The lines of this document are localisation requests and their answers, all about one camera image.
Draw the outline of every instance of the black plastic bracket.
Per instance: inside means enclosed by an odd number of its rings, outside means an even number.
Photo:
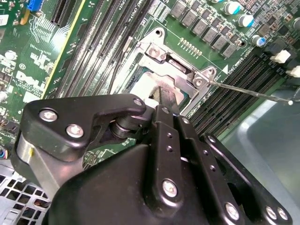
[[[293,223],[292,217],[284,207],[215,136],[205,134],[202,140],[210,146],[222,171],[223,180],[228,183],[231,192],[235,193],[237,203],[242,206],[247,219],[253,223],[260,221],[261,224]]]
[[[204,210],[212,224],[241,225],[245,223],[242,213],[236,203],[216,159],[207,144],[199,141],[193,125],[183,116],[176,118],[180,133],[181,155],[190,159],[197,172],[197,182],[201,198],[206,200]],[[237,213],[229,215],[226,206],[233,206]]]
[[[39,117],[42,110],[55,112],[57,120],[42,120]],[[37,148],[70,162],[81,158],[87,150],[106,144],[101,139],[112,120],[124,115],[142,115],[145,111],[144,102],[131,94],[39,100],[25,106],[21,132]],[[72,124],[83,129],[82,137],[73,138],[66,133]]]
[[[172,217],[183,205],[180,144],[173,114],[158,105],[152,120],[144,199],[159,217]]]

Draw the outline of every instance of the screw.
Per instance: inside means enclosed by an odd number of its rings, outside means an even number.
[[[76,124],[72,124],[70,126],[67,127],[66,132],[69,136],[73,137],[73,138],[80,138],[83,136],[83,129],[76,125]]]
[[[232,205],[231,203],[227,202],[225,204],[225,208],[226,208],[229,216],[232,219],[238,220],[240,218],[239,212],[236,210],[236,208],[234,207],[234,205]]]
[[[196,86],[201,86],[201,84],[202,84],[202,80],[197,80],[196,81]]]
[[[133,102],[134,102],[135,104],[139,105],[139,106],[142,105],[141,101],[140,101],[139,99],[137,99],[137,98],[135,98],[135,99],[133,100]]]
[[[187,118],[183,117],[182,120],[183,120],[184,123],[189,124],[189,121],[188,121]]]
[[[159,56],[159,54],[160,54],[160,51],[158,49],[156,49],[155,47],[149,49],[149,55],[151,57],[156,58]]]
[[[271,207],[266,206],[266,211],[271,219],[274,219],[274,220],[277,219],[277,216],[276,216],[275,212],[273,211],[273,209],[271,209]]]
[[[208,136],[208,139],[209,139],[211,142],[213,142],[213,143],[216,142],[215,139],[214,139],[212,136]]]
[[[51,110],[43,110],[39,113],[39,117],[46,122],[53,122],[57,120],[57,114]]]
[[[169,114],[169,110],[168,110],[166,107],[163,107],[162,110],[163,110],[165,113]]]
[[[171,198],[174,198],[177,195],[177,188],[175,184],[169,180],[164,180],[163,190],[165,194]]]
[[[281,209],[281,208],[277,208],[278,213],[280,214],[281,218],[284,220],[288,220],[288,217],[286,215],[286,213]]]
[[[160,56],[160,58],[161,58],[162,60],[165,60],[165,59],[167,58],[167,55],[166,55],[166,54],[162,54],[162,55]]]

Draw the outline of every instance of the motherboard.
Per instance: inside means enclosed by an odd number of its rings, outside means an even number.
[[[28,102],[145,100],[158,86],[175,93],[199,134],[222,137],[262,100],[199,77],[266,94],[297,77],[299,8],[300,0],[0,0],[0,143],[12,148]],[[118,151],[88,153],[85,166]]]

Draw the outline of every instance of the perforated metal panel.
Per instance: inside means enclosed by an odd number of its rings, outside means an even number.
[[[0,224],[40,225],[50,200],[43,190],[0,161]]]

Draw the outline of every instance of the metal rod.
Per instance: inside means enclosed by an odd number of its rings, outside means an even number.
[[[254,97],[264,98],[264,99],[274,101],[274,102],[285,102],[288,105],[293,105],[293,103],[294,103],[292,100],[287,100],[287,99],[283,99],[283,98],[279,98],[279,97],[264,95],[264,94],[261,94],[261,93],[255,92],[255,91],[246,90],[246,89],[242,89],[242,88],[237,88],[237,87],[233,87],[233,86],[223,84],[223,83],[217,83],[217,82],[214,82],[214,81],[209,81],[209,84],[215,85],[215,86],[218,86],[218,87],[221,87],[221,88],[227,88],[227,89],[230,89],[230,90],[235,90],[235,91],[238,91],[238,92],[249,94],[249,95],[252,95]]]

